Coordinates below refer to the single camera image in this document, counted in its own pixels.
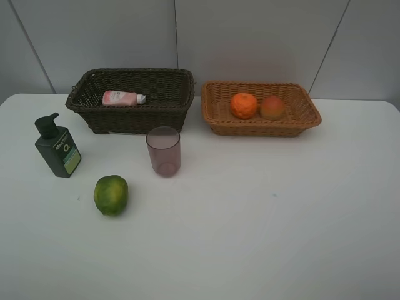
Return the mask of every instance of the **tangerine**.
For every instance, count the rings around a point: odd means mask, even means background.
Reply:
[[[250,119],[257,111],[257,98],[252,94],[240,92],[231,99],[231,111],[240,119]]]

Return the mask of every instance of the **dark brown wicker basket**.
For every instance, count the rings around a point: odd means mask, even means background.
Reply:
[[[134,107],[103,106],[106,91],[146,95]],[[94,133],[147,134],[158,126],[181,131],[194,97],[194,80],[182,69],[94,69],[72,88],[66,106],[87,122]]]

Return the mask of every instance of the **pink plastic cup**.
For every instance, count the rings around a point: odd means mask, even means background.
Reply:
[[[181,167],[181,136],[174,128],[162,126],[146,136],[152,168],[163,177],[174,176]]]

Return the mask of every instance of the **light brown wicker basket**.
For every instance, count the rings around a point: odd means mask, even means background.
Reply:
[[[268,96],[278,96],[285,103],[285,112],[275,121],[262,118],[259,112],[251,119],[239,119],[230,108],[237,93],[255,95],[259,105]],[[208,81],[201,98],[203,118],[212,131],[225,136],[298,136],[322,121],[308,93],[294,83]]]

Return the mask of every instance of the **green citrus fruit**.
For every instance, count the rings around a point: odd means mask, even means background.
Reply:
[[[94,188],[94,203],[105,216],[121,214],[128,203],[126,180],[118,175],[100,178]]]

